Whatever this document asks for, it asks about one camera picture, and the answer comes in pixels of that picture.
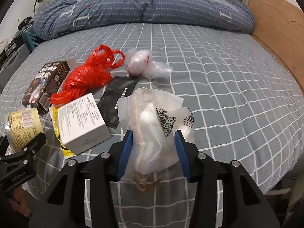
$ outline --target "translucent white bag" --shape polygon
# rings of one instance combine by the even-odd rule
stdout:
[[[122,180],[131,181],[137,173],[159,172],[178,162],[175,131],[181,129],[188,142],[194,141],[193,123],[190,127],[183,123],[192,115],[182,107],[183,101],[171,93],[146,88],[118,100],[122,127],[133,131],[133,148]]]
[[[173,68],[168,65],[153,61],[151,51],[130,49],[125,54],[125,64],[127,65],[127,73],[132,76],[142,74],[146,78],[154,79],[166,77],[172,73]]]

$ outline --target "metal screw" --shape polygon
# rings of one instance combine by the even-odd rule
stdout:
[[[104,153],[101,154],[101,157],[102,157],[103,159],[107,159],[107,158],[110,157],[110,154],[109,154],[108,152],[104,152]]]
[[[231,162],[231,164],[232,164],[234,167],[239,167],[239,166],[240,166],[240,163],[239,163],[239,161],[237,161],[237,160],[233,160],[233,161]]]
[[[204,153],[199,153],[199,154],[197,155],[197,157],[198,157],[199,159],[205,159],[205,158],[207,158],[207,155],[204,154]]]
[[[71,159],[67,162],[68,166],[73,166],[74,164],[76,164],[76,160],[75,159]]]

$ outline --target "plaid bed sheet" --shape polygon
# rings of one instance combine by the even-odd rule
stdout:
[[[142,78],[139,87],[162,89],[184,98],[194,113],[195,143],[217,161],[239,160],[265,193],[290,170],[303,150],[304,98],[291,74],[250,35],[187,25],[119,24],[76,32],[41,44],[20,66],[0,96],[0,132],[4,115],[23,108],[21,99],[42,65],[75,57],[79,64],[100,44],[127,52],[150,49],[156,61],[173,67],[168,79]],[[122,66],[112,75],[126,75]],[[93,92],[96,102],[104,88]],[[48,145],[36,155],[37,176],[28,182],[39,198],[67,162],[54,135],[49,114],[43,116]],[[87,161],[124,132],[75,157]],[[119,227],[187,227],[196,184],[182,176],[179,163],[150,176],[159,187],[139,196],[134,182],[111,183]],[[217,226],[222,217],[218,182]],[[91,225],[89,180],[85,189],[86,223]]]

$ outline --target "wooden headboard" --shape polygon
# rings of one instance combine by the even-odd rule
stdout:
[[[249,0],[253,37],[292,73],[304,94],[304,13],[286,0]]]

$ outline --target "blue comforter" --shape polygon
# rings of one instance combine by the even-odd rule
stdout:
[[[229,0],[51,0],[33,27],[44,40],[121,23],[213,26],[251,33],[255,20],[241,2]]]

